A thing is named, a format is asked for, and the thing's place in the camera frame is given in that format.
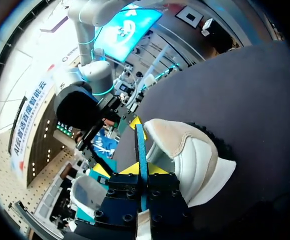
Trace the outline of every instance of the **white pegboard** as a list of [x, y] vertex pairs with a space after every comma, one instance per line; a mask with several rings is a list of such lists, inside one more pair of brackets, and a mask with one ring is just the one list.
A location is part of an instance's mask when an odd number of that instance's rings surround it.
[[21, 201], [28, 211], [34, 213], [57, 172], [66, 161], [73, 162], [74, 158], [72, 151], [65, 148], [37, 175], [28, 188], [24, 188], [11, 170], [10, 155], [7, 150], [9, 137], [10, 131], [0, 134], [0, 203], [25, 234], [28, 225], [12, 209], [8, 209], [9, 203]]

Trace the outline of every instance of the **screw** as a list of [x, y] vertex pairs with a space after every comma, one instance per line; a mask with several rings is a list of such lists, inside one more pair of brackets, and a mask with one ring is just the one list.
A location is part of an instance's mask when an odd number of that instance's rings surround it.
[[134, 217], [132, 215], [130, 215], [130, 214], [126, 214], [126, 215], [123, 216], [123, 220], [125, 222], [127, 222], [127, 223], [131, 222], [133, 219], [134, 219]]
[[131, 199], [135, 196], [135, 192], [134, 191], [128, 191], [127, 192], [127, 198]]
[[163, 218], [162, 215], [155, 215], [153, 216], [153, 221], [158, 223], [161, 222], [162, 218]]
[[107, 194], [108, 194], [109, 196], [111, 196], [111, 197], [112, 197], [115, 193], [116, 193], [116, 191], [113, 190], [113, 189], [108, 189], [108, 191], [107, 191]]
[[174, 189], [173, 191], [171, 191], [171, 194], [175, 197], [179, 195], [179, 190]]
[[154, 197], [158, 197], [160, 195], [160, 192], [159, 191], [153, 191], [152, 195]]
[[97, 211], [95, 211], [94, 215], [95, 215], [96, 218], [101, 218], [101, 217], [103, 217], [105, 214], [104, 214], [103, 211], [97, 210]]

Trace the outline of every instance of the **display screen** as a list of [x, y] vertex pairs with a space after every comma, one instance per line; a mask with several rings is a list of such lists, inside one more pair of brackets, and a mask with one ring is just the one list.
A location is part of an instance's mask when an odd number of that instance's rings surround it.
[[94, 48], [100, 48], [105, 54], [124, 62], [144, 34], [162, 14], [153, 9], [129, 4], [116, 14], [111, 21], [96, 30]]

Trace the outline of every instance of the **machine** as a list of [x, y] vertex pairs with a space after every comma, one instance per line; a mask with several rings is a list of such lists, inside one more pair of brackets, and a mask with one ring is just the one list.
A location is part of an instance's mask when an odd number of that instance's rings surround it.
[[[179, 191], [179, 180], [173, 173], [148, 175], [143, 132], [139, 118], [114, 95], [114, 87], [132, 94], [131, 85], [124, 77], [130, 66], [115, 81], [109, 62], [102, 49], [94, 49], [95, 27], [107, 24], [123, 7], [133, 0], [73, 0], [68, 16], [75, 23], [79, 41], [81, 64], [76, 68], [61, 68], [54, 75], [54, 109], [58, 121], [80, 129], [83, 137], [76, 148], [89, 161], [89, 167], [100, 164], [110, 176], [109, 190], [100, 208], [95, 211], [95, 224], [77, 221], [74, 232], [64, 234], [65, 240], [106, 240], [117, 238], [134, 240], [137, 236], [137, 217], [141, 210], [149, 209], [152, 239], [186, 239], [197, 237], [192, 227], [188, 206]], [[110, 115], [135, 130], [138, 175], [115, 173], [106, 162], [96, 155], [91, 140], [104, 125], [103, 119]], [[16, 204], [21, 215], [37, 232], [39, 223], [30, 217], [21, 202]], [[41, 235], [44, 239], [58, 239], [52, 233]]]

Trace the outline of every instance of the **white sneaker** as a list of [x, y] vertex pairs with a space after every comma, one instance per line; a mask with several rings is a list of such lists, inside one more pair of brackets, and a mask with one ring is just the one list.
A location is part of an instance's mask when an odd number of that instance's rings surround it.
[[236, 162], [220, 158], [212, 140], [193, 126], [152, 119], [144, 128], [154, 141], [147, 161], [175, 172], [189, 207], [211, 200], [235, 170]]

